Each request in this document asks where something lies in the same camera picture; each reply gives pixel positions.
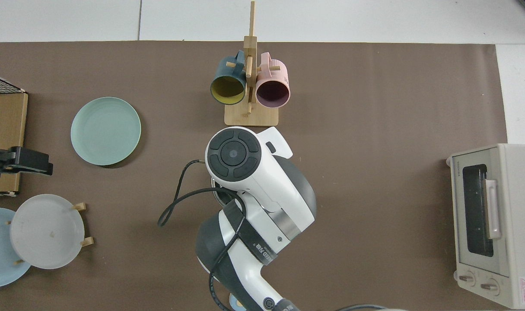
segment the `black cable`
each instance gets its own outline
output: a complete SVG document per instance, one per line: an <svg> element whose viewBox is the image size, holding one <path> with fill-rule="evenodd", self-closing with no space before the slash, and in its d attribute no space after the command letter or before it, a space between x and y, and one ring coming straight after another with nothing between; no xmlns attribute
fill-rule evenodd
<svg viewBox="0 0 525 311"><path fill-rule="evenodd" d="M237 226L237 230L233 234L232 239L229 241L229 243L226 245L226 247L220 252L218 258L216 259L216 262L215 262L213 268L211 269L211 271L209 273L209 291L210 291L211 297L213 297L214 302L216 303L216 305L221 310L223 310L223 311L231 311L225 305L223 305L222 301L220 301L218 299L218 296L216 295L216 291L214 290L213 280L214 280L215 271L217 270L218 266L220 265L220 262L227 255L227 252L231 248L233 243L235 243L237 238L239 238L239 230L241 228L241 225L243 224L243 221L247 217L247 209L245 207L245 203L243 202L243 199L241 199L241 197L239 197L239 195L237 195L236 191L232 191L232 190L229 190L229 189L226 189L226 188L222 188L222 187L203 188L203 189L191 191L190 193L187 193L187 194L185 194L185 195L183 195L181 197L178 197L178 194L179 194L180 188L181 188L181 182L183 181L183 178L184 178L184 175L185 175L185 171L187 170L187 168L190 165L192 165L193 163L198 163L198 162L200 162L200 160L193 160L193 161L189 162L187 165L185 165L184 169L181 172L181 176L180 176L180 179L178 181L178 186L176 187L176 193L174 195L174 201L170 205L168 205L168 207L162 212L162 214L160 215L160 217L159 217L159 219L157 221L157 224L158 224L159 227L164 226L168 222L168 220L170 219L170 216L172 215L172 212L174 211L174 207L178 203L180 203L181 201L187 199L188 197L192 197L192 196L197 195L199 193L215 191L215 192L219 192L219 193L226 193L227 195L233 197L233 199L237 199L237 201L239 202L239 204L241 206L241 213L243 214L243 218L241 219L241 221L239 223L239 226Z"/></svg>
<svg viewBox="0 0 525 311"><path fill-rule="evenodd" d="M351 305L349 307L344 307L344 308L339 309L337 311L353 311L353 310L359 310L359 309L382 310L382 309L387 309L387 308L386 307L382 307L380 305Z"/></svg>
<svg viewBox="0 0 525 311"><path fill-rule="evenodd" d="M174 201L176 201L176 199L178 198L178 193L180 193L181 182L184 180L185 171L193 163L201 163L201 160L193 160L193 161L190 161L188 164L185 165L183 171L181 172L180 180L178 181L178 186L176 187L176 194L174 195Z"/></svg>

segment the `mug rack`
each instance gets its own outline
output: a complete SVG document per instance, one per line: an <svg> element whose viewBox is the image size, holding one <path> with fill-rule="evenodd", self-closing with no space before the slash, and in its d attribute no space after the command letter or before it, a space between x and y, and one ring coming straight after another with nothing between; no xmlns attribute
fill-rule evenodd
<svg viewBox="0 0 525 311"><path fill-rule="evenodd" d="M276 126L278 125L278 108L262 106L256 98L255 88L257 83L257 37L255 36L255 2L251 1L251 18L249 35L243 39L243 52L245 53L245 76L247 83L245 97L235 105L224 107L224 123L227 126ZM270 70L279 70L279 67L270 67Z"/></svg>

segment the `light blue plate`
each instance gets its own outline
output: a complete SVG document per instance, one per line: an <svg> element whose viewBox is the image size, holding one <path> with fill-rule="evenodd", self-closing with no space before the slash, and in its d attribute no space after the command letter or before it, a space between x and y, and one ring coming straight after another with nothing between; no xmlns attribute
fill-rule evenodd
<svg viewBox="0 0 525 311"><path fill-rule="evenodd" d="M11 221L14 215L14 211L0 207L0 286L18 280L30 267L27 262L14 264L20 258L13 250L10 236L11 225L7 224L7 221Z"/></svg>
<svg viewBox="0 0 525 311"><path fill-rule="evenodd" d="M229 305L231 305L231 308L234 311L247 311L247 309L245 309L245 307L232 294L229 294Z"/></svg>
<svg viewBox="0 0 525 311"><path fill-rule="evenodd" d="M128 157L141 136L136 110L116 97L87 103L74 117L70 140L76 153L93 165L113 165Z"/></svg>

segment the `oven door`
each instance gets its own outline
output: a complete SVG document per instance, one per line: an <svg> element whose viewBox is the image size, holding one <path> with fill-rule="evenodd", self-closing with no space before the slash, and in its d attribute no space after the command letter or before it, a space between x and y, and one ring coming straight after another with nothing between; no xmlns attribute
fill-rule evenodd
<svg viewBox="0 0 525 311"><path fill-rule="evenodd" d="M458 260L509 277L496 147L452 158Z"/></svg>

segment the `mug handle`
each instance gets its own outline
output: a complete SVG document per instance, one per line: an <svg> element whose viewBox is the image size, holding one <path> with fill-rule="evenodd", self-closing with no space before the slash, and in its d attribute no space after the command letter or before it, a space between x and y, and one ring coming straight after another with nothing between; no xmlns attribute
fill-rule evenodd
<svg viewBox="0 0 525 311"><path fill-rule="evenodd" d="M261 72L262 71L272 77L272 71L270 71L270 52L264 52L261 55Z"/></svg>
<svg viewBox="0 0 525 311"><path fill-rule="evenodd" d="M245 67L245 53L243 53L242 50L239 50L237 55L235 55L235 67L233 68L233 75L240 75L241 71L243 71L243 67Z"/></svg>

